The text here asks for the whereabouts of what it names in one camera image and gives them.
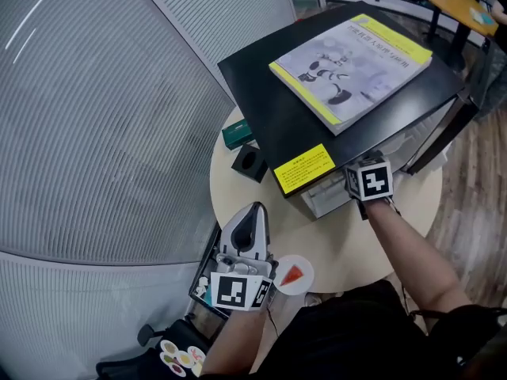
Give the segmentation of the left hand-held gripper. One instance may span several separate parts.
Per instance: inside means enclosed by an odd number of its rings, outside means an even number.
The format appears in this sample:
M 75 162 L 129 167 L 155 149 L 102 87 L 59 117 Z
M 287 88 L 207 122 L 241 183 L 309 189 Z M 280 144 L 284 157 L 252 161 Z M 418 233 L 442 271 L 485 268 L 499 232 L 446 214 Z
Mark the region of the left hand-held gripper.
M 269 217 L 261 202 L 245 206 L 222 228 L 210 278 L 213 307 L 246 312 L 265 307 L 278 267 L 269 244 Z

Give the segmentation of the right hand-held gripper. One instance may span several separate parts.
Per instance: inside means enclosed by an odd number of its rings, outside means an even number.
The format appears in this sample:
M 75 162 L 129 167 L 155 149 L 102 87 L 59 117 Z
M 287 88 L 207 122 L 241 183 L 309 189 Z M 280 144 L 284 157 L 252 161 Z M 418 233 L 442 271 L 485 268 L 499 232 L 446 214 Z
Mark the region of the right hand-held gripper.
M 362 158 L 344 168 L 348 194 L 361 202 L 393 195 L 391 163 L 380 151 Z

